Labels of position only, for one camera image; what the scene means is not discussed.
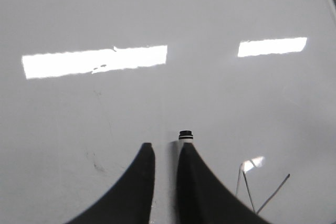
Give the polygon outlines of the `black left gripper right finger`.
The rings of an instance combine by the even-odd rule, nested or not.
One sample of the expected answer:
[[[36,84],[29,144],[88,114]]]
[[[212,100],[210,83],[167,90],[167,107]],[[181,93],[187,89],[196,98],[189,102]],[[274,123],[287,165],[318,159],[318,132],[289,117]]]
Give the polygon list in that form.
[[[180,152],[176,197],[180,223],[267,223],[219,181],[192,143]]]

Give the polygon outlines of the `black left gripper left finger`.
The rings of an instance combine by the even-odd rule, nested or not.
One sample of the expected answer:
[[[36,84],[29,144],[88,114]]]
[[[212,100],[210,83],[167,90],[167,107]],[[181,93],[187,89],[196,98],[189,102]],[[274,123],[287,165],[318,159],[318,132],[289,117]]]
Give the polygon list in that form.
[[[155,153],[143,143],[119,180],[69,223],[149,223],[155,184]]]

